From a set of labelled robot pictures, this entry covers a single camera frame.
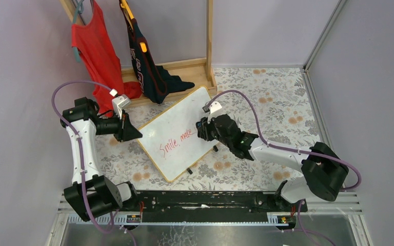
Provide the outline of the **yellow framed whiteboard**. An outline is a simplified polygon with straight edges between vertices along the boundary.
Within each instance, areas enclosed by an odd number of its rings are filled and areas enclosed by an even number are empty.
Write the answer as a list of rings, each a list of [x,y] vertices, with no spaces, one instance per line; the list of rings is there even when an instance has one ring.
[[[139,128],[140,146],[167,182],[175,181],[218,143],[198,138],[196,123],[206,116],[202,107],[210,100],[208,89],[201,86]]]

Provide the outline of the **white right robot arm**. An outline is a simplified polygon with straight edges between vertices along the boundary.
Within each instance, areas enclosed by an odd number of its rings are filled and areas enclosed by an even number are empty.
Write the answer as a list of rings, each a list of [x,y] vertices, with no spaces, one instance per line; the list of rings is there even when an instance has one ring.
[[[264,143],[258,135],[242,131],[226,114],[212,119],[203,117],[195,126],[198,138],[217,140],[239,159],[274,162],[301,172],[302,177],[280,184],[275,192],[280,202],[293,204],[312,197],[335,201],[348,174],[348,167],[322,142],[305,151]]]

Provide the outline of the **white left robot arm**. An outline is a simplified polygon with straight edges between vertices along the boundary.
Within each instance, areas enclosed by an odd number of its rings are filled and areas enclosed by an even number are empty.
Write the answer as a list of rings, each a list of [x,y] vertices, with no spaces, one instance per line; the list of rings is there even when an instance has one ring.
[[[73,176],[64,197],[82,221],[103,216],[118,209],[131,210],[138,206],[136,190],[127,181],[115,185],[97,166],[95,138],[112,135],[118,142],[142,138],[132,125],[129,115],[103,118],[99,105],[86,97],[76,99],[74,107],[64,110],[60,120],[72,146]]]

